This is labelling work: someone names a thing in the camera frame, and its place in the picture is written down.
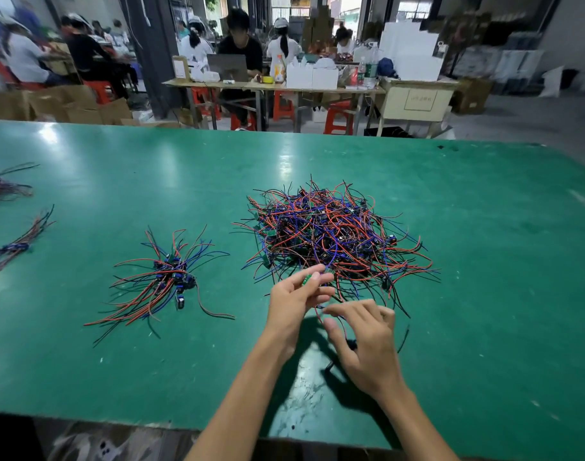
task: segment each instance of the right hand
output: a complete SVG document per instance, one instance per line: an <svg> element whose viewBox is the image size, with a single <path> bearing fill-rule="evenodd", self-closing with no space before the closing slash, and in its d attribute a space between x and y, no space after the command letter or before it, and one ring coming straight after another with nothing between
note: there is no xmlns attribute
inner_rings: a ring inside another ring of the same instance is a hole
<svg viewBox="0 0 585 461"><path fill-rule="evenodd" d="M403 395L407 387L395 351L395 312L372 299L331 304L323 312L344 317L355 332L357 351L349 348L334 319L323 321L350 380L379 404Z"/></svg>

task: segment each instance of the hand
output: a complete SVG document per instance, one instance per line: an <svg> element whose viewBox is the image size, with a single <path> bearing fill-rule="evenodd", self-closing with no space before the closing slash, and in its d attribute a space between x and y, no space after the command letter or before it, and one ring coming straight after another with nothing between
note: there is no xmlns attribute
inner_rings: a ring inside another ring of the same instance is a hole
<svg viewBox="0 0 585 461"><path fill-rule="evenodd" d="M332 304L323 312L344 317L355 332L357 351L349 348L334 319L323 320L350 380L380 405L393 394L403 395L406 383L401 375L393 338L395 312L376 305L372 299Z"/></svg>
<svg viewBox="0 0 585 461"><path fill-rule="evenodd" d="M325 268L319 264L298 271L276 283L271 289L267 324L263 334L274 337L283 344L283 357L286 360L294 353L305 313L312 307L327 302L335 294L334 287L320 286L334 279L332 273L323 273ZM307 275L312 275L312 278L302 286Z"/></svg>

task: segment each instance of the concrete floor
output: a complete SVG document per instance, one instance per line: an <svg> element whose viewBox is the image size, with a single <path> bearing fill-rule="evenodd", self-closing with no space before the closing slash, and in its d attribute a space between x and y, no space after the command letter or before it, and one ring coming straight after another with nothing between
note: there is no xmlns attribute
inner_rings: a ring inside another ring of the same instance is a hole
<svg viewBox="0 0 585 461"><path fill-rule="evenodd" d="M310 110L302 114L301 131L321 134L322 123L313 123ZM446 118L457 139L471 141L536 142L555 147L585 165L585 96L564 93L559 98L513 97L492 95L482 115L455 115ZM366 119L359 124L363 135ZM270 131L292 132L290 120L270 122ZM386 126L403 123L387 121ZM222 117L218 128L229 130L230 119ZM411 127L424 136L427 125Z"/></svg>

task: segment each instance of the white shirt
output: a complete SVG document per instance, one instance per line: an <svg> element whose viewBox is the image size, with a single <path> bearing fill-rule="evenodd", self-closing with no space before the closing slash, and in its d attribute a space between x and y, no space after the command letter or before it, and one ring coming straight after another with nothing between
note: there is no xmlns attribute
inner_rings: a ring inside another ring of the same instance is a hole
<svg viewBox="0 0 585 461"><path fill-rule="evenodd" d="M179 41L179 54L185 56L188 61L203 62L207 61L207 54L213 53L213 49L207 40L200 38L201 42L192 48L190 45L190 36L185 36Z"/></svg>
<svg viewBox="0 0 585 461"><path fill-rule="evenodd" d="M346 46L342 46L340 44L337 44L337 53L339 54L344 54L344 53L352 53L352 50L354 50L354 42L352 41L352 39L350 39L348 41L348 45Z"/></svg>
<svg viewBox="0 0 585 461"><path fill-rule="evenodd" d="M29 38L19 34L11 34L8 39L7 54L4 48L4 56L8 61L8 67L21 82L43 83L49 77L49 71L38 65L38 59L47 55Z"/></svg>
<svg viewBox="0 0 585 461"><path fill-rule="evenodd" d="M284 63L290 63L295 56L301 53L301 47L299 44L293 40L292 38L288 38L288 55L284 58L284 52L280 47L280 39L281 36L269 42L267 46L267 58L271 58L271 77L275 75L275 62L278 60L278 55L281 54L282 58L284 59Z"/></svg>

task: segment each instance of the left hand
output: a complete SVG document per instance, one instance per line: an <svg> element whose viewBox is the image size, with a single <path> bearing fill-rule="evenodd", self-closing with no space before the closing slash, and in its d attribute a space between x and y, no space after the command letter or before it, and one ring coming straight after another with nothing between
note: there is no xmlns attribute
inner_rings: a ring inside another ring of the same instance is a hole
<svg viewBox="0 0 585 461"><path fill-rule="evenodd" d="M312 307L330 300L335 294L332 286L321 286L333 281L332 273L324 273L323 264L298 271L273 285L264 335L274 337L284 345L283 357L288 360L294 353L299 328L305 313ZM312 278L302 286L307 275Z"/></svg>

